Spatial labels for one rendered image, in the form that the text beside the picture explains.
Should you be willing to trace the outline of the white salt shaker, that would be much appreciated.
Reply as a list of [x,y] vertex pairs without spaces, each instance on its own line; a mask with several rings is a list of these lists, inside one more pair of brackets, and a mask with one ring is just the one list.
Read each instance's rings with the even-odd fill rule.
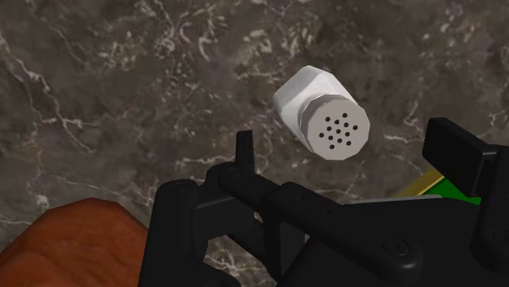
[[328,161],[355,156],[367,143],[370,120],[342,83],[307,65],[272,97],[277,114],[310,152]]

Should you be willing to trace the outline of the green box with yellow edge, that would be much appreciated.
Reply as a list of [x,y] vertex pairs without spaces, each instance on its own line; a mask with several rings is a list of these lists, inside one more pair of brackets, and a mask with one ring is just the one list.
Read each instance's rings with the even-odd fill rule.
[[480,197],[464,196],[448,179],[434,168],[425,172],[409,186],[394,195],[394,197],[409,196],[442,196],[475,205],[479,205],[481,202]]

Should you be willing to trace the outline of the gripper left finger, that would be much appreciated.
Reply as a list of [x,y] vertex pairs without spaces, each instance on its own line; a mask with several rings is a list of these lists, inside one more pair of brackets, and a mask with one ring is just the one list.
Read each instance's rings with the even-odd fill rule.
[[155,196],[138,287],[241,287],[204,263],[207,241],[229,236],[263,263],[277,287],[408,287],[418,282],[423,252],[415,242],[348,230],[349,207],[296,183],[256,174],[253,134],[237,133],[232,162],[206,181],[180,179]]

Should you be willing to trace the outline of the reddish brown wooden block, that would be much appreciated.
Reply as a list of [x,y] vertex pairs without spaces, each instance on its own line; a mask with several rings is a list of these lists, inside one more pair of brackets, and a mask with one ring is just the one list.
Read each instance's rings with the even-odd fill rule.
[[0,252],[0,287],[136,287],[147,232],[112,201],[50,209]]

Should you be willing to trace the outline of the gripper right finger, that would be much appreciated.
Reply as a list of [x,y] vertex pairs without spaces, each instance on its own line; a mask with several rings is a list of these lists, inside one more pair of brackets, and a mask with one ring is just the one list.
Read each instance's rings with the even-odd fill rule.
[[481,203],[474,258],[509,278],[509,146],[489,144],[445,117],[428,121],[423,157],[464,196]]

